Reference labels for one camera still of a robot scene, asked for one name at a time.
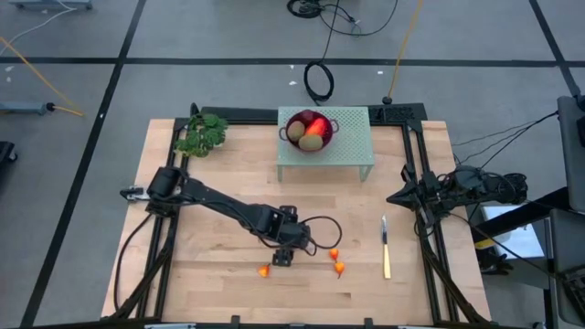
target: knife handle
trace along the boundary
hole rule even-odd
[[[390,279],[390,254],[388,244],[384,244],[384,279]]]

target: green plant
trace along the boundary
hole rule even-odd
[[[186,138],[176,141],[176,150],[184,155],[206,157],[214,146],[226,141],[228,121],[215,114],[196,114],[189,119]]]

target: knife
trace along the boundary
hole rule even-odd
[[[384,244],[384,279],[390,279],[390,254],[388,252],[388,223],[386,214],[382,216],[382,243]]]

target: black metal frame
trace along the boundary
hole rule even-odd
[[[204,108],[203,111],[213,111],[213,109],[214,108]],[[194,114],[197,111],[198,111],[197,106],[192,106],[191,114]],[[239,119],[231,118],[230,119],[229,116],[227,116],[226,119],[228,119],[229,124],[232,124],[232,125],[276,125],[277,121],[276,121],[273,114],[274,114],[274,111],[268,112],[268,111],[258,110],[256,112],[254,112],[254,115],[249,116],[249,117],[253,117],[254,119],[244,119],[244,118],[239,118]],[[168,153],[167,161],[166,161],[167,165],[173,165],[175,163],[176,155],[173,152],[173,150],[175,149],[175,143],[179,139],[179,135],[181,133],[181,130],[186,126],[187,120],[188,120],[188,118],[175,119],[173,136],[171,139],[171,144],[169,146],[169,153]],[[407,120],[407,121],[401,121],[401,122],[394,122],[394,121],[387,122],[386,116],[382,115],[382,116],[380,116],[379,119],[371,119],[370,123],[373,126],[399,127],[401,129],[407,164],[412,165],[412,167],[414,168],[415,167],[414,166],[415,165],[414,153],[412,151],[412,140],[410,139],[410,133],[413,132],[415,134],[415,137],[417,140],[422,172],[427,173],[431,170],[431,166],[429,164],[429,159],[427,156],[427,149],[426,149],[426,144],[424,141],[424,135],[423,135],[423,131],[422,131],[422,124],[420,121]],[[181,168],[186,169],[187,163],[188,163],[188,159],[183,158],[181,161]],[[177,212],[177,214],[175,216],[170,218],[170,224],[169,224],[167,234],[168,234],[168,236],[172,236],[173,238],[176,236],[176,229],[178,226],[178,216],[179,215]],[[156,218],[156,221],[154,223],[153,236],[151,237],[150,249],[148,251],[148,259],[146,261],[146,268],[145,268],[146,270],[148,270],[152,267],[154,260],[156,259],[156,253],[158,250],[158,245],[159,245],[160,237],[162,234],[163,220],[164,220],[163,218]],[[422,226],[422,220],[418,220],[418,223],[419,223],[419,230],[423,231],[424,227]],[[441,222],[435,223],[433,235],[434,235],[434,240],[435,240],[435,249],[437,250],[439,262],[442,265],[442,267],[444,268],[444,270],[446,271],[446,273],[448,275],[450,275],[449,274],[449,261],[447,259],[447,251],[446,251],[444,239],[442,236]],[[425,238],[423,236],[420,236],[421,246],[423,243],[425,243]],[[164,305],[165,305],[165,296],[166,296],[166,287],[168,284],[168,277],[169,277],[168,274],[170,271],[171,263],[172,263],[172,253],[171,253],[171,256],[166,260],[165,265],[161,270],[159,289],[157,292],[156,304],[155,304],[155,308],[154,308],[154,317],[156,317],[156,318],[162,318],[162,315],[163,315],[163,309],[164,309]],[[437,295],[437,289],[436,289],[436,283],[434,280],[433,269],[432,269],[431,265],[429,264],[429,262],[427,260],[425,260],[424,258],[423,258],[423,264],[424,264],[427,292],[429,294],[429,303],[431,306],[431,318],[432,318],[433,323],[435,325],[439,324],[439,323],[446,323],[446,324],[458,323],[459,322],[459,313],[458,313],[457,305],[456,305],[454,299],[452,298],[452,296],[447,291],[445,291],[445,298],[446,298],[446,302],[447,302],[447,308],[449,311],[450,321],[444,322],[442,320],[441,310],[439,307],[439,296]],[[146,308],[146,304],[148,302],[148,297],[149,297],[148,292],[145,292],[143,298],[141,299],[141,301],[139,303],[139,307],[138,307],[137,314],[136,314],[137,318],[145,316],[145,308]],[[369,320],[365,319],[365,326],[366,327],[367,327],[366,324],[368,323]],[[202,325],[205,325],[205,324],[197,324],[197,327],[201,327]],[[371,327],[378,328],[381,326],[377,326],[377,325],[372,324]]]

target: wooden tabletop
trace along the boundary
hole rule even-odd
[[[148,186],[156,169],[165,165],[173,122],[150,122],[137,185]],[[431,169],[437,175],[452,171],[445,122],[424,122],[423,127]],[[336,218],[344,230],[338,248],[345,272],[338,280],[324,250],[314,257],[299,251],[292,267],[271,266],[270,277],[263,279],[257,269],[271,262],[273,250],[262,246],[233,219],[204,207],[185,207],[179,219],[163,320],[228,323],[231,315],[240,315],[243,323],[255,324],[362,324],[366,317],[373,318],[374,324],[431,324],[420,244],[413,232],[414,214],[385,200],[404,185],[399,174],[406,162],[400,128],[372,128],[376,164],[364,183],[359,182],[354,167],[285,168],[279,183],[277,130],[276,126],[230,126],[223,147],[205,159],[191,159],[188,171],[243,202],[296,205],[300,219]],[[414,135],[412,141],[418,162]],[[129,205],[120,245],[146,216],[145,206]],[[454,211],[465,215],[462,208]],[[391,280],[384,280],[382,270],[383,214],[388,219]],[[136,234],[124,254],[121,302],[142,278],[153,222]],[[478,313],[489,319],[469,227],[458,218],[446,218],[442,226],[453,280]],[[331,223],[314,221],[311,230],[318,243],[335,241],[337,233]],[[447,319],[441,281],[436,275],[435,279],[441,317]],[[112,286],[113,280],[103,315],[113,313]],[[157,286],[155,279],[151,296]],[[154,299],[150,298],[149,314]]]

